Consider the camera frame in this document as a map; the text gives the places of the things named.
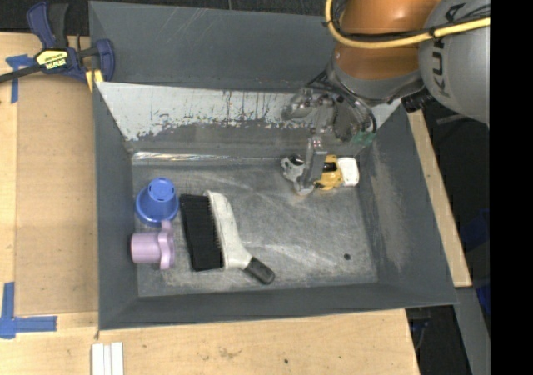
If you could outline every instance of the scrub brush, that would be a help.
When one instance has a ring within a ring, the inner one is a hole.
[[[274,281],[274,272],[242,244],[232,206],[223,194],[182,194],[180,208],[194,271],[240,268],[263,284]]]

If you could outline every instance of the yellow clamp label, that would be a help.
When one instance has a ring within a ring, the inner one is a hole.
[[[43,51],[39,53],[35,61],[37,64],[44,66],[47,70],[52,70],[53,68],[62,67],[67,65],[68,52],[67,51]]]

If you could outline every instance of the white plastic strip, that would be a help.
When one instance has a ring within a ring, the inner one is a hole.
[[[91,347],[92,375],[124,375],[124,355],[121,342]]]

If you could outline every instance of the blue cup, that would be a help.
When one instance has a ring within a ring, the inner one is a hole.
[[[150,227],[160,227],[164,219],[176,217],[179,205],[172,181],[157,177],[150,181],[135,199],[135,212],[139,219]]]

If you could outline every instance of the white brush handle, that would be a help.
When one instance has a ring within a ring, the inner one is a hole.
[[[205,191],[204,195],[207,196],[211,204],[215,229],[221,244],[224,268],[240,268],[262,283],[272,283],[275,277],[274,272],[253,257],[242,244],[232,205],[226,196],[208,190]]]

